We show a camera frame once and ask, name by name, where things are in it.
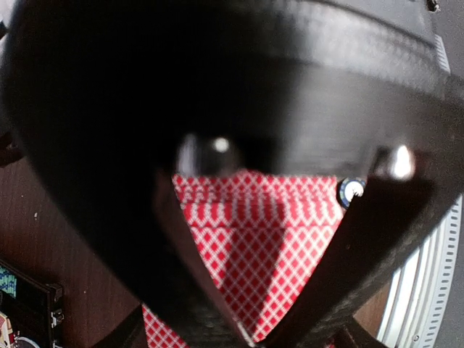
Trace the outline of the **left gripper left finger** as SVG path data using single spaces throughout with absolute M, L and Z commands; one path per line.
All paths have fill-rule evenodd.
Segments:
M 142 306 L 136 307 L 111 333 L 94 348 L 147 348 Z

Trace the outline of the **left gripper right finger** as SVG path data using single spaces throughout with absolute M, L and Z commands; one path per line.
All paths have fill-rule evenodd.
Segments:
M 372 337 L 354 318 L 350 318 L 331 340 L 335 348 L 387 348 Z

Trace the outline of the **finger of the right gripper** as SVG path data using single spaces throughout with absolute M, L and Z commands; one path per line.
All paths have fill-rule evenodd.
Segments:
M 463 191 L 463 164 L 433 159 L 423 177 L 371 176 L 302 293 L 265 347 L 324 347 L 443 218 Z
M 171 176 L 153 170 L 149 185 L 148 276 L 138 298 L 189 347 L 253 347 L 199 254 Z

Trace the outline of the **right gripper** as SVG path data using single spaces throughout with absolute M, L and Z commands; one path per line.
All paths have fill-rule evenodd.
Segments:
M 463 82 L 432 38 L 374 1 L 19 1 L 2 107 L 99 254 L 158 243 L 152 174 L 192 138 L 231 144 L 202 151 L 208 175 L 375 175 L 405 145 L 432 220 L 463 189 Z

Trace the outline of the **green blue chip stack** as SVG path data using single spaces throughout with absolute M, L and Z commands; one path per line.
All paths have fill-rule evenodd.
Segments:
M 361 178 L 345 178 L 339 182 L 337 199 L 339 204 L 348 209 L 355 196 L 362 196 L 366 182 Z

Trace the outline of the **red playing card deck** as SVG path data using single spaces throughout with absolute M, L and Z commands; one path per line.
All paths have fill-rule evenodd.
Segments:
M 182 175 L 173 185 L 210 275 L 256 343 L 289 311 L 343 217 L 333 176 Z

